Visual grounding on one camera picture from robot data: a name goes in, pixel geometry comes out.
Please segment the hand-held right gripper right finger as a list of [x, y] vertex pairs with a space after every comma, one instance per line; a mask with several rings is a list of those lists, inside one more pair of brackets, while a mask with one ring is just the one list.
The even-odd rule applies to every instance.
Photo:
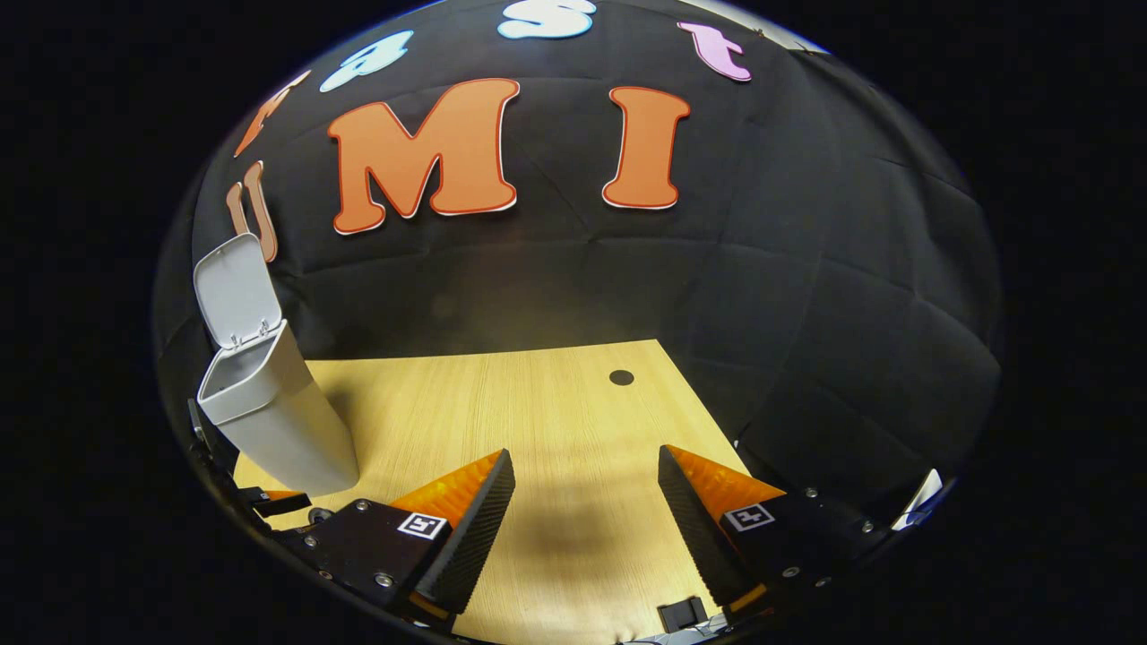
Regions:
[[657, 482], [729, 625], [806, 612], [863, 572], [897, 533], [811, 487], [787, 494], [673, 445]]

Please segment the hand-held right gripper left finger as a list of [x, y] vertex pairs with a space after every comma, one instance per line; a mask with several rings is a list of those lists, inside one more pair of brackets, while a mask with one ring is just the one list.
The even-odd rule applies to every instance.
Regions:
[[358, 498], [273, 538], [370, 606], [450, 632], [470, 604], [515, 485], [504, 449], [395, 502]]

